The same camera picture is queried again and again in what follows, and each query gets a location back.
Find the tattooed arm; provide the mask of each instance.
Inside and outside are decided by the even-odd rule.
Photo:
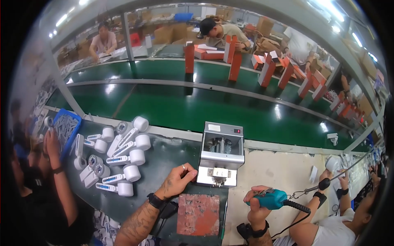
[[[165,200],[180,194],[186,185],[195,179],[197,170],[189,163],[173,168],[155,195]],[[148,237],[159,215],[159,210],[153,207],[149,201],[137,209],[122,224],[115,239],[115,246],[136,246]]]
[[[250,202],[250,211],[247,214],[247,219],[250,222],[253,231],[264,230],[266,228],[266,217],[271,212],[271,210],[268,210],[266,207],[260,207],[258,199],[253,198],[256,193],[260,193],[266,189],[268,189],[268,187],[263,185],[253,186],[243,199],[244,202]],[[269,230],[267,230],[262,237],[249,238],[249,245],[272,246],[272,239],[269,234]]]

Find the pink shirt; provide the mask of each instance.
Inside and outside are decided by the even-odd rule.
[[[109,31],[108,32],[108,40],[106,43],[102,43],[100,35],[97,35],[93,38],[92,40],[92,44],[91,45],[95,45],[97,46],[97,53],[103,53],[106,52],[109,48],[111,48],[114,44],[116,44],[116,36],[115,33]]]

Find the man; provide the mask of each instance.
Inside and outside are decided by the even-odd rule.
[[[10,159],[20,196],[38,233],[42,233],[47,242],[64,246],[87,244],[94,230],[93,213],[78,214],[76,200],[61,168],[56,131],[47,131],[44,142],[56,192],[46,181],[49,178],[46,159],[40,158],[37,166],[22,171],[20,164],[25,160],[18,159],[13,150]]]
[[[109,31],[108,23],[102,22],[98,26],[99,34],[93,38],[92,44],[89,48],[90,55],[92,56],[94,62],[97,62],[99,59],[97,54],[110,54],[117,48],[115,33]]]
[[[332,174],[327,169],[322,173],[319,180],[324,178],[331,178]],[[311,220],[315,215],[319,205],[320,197],[323,197],[325,190],[318,190],[317,195],[314,195],[312,200],[306,205],[310,208],[310,216],[300,221],[294,226],[290,227],[289,236],[276,239],[272,243],[271,236],[267,230],[260,238],[250,238],[249,245],[251,246],[352,246],[356,238],[362,233],[367,223],[370,221],[374,212],[376,211],[377,204],[384,190],[385,180],[380,181],[379,186],[370,192],[360,203],[356,212],[351,209],[351,200],[348,192],[348,174],[345,178],[339,178],[342,186],[342,197],[340,198],[340,216],[330,216],[317,224],[312,224]],[[264,230],[266,227],[265,219],[271,212],[267,208],[260,207],[257,198],[253,198],[255,192],[268,189],[267,186],[254,186],[249,191],[244,202],[250,202],[250,212],[248,220],[254,231]],[[298,216],[293,223],[304,218],[306,213],[299,212]]]
[[[247,50],[251,45],[239,27],[232,24],[219,25],[212,18],[205,18],[200,22],[200,32],[207,36],[206,44],[210,47],[225,48],[227,35],[237,36],[236,50]]]
[[[186,185],[195,180],[197,170],[189,163],[173,168],[161,187],[154,193],[156,201],[164,201],[172,196],[179,195]],[[159,215],[159,209],[154,202],[146,200],[119,229],[115,244],[117,246],[137,246],[142,240],[148,237],[149,232]]]
[[[282,39],[282,48],[286,56],[294,60],[305,73],[309,72],[318,44],[291,27],[287,27]]]

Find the red plastic stool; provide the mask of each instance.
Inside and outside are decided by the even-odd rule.
[[[139,39],[138,33],[130,34],[131,47],[141,46],[141,40]]]

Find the white sticker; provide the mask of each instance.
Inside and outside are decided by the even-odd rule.
[[[208,124],[208,130],[210,130],[210,131],[220,131],[220,126]]]

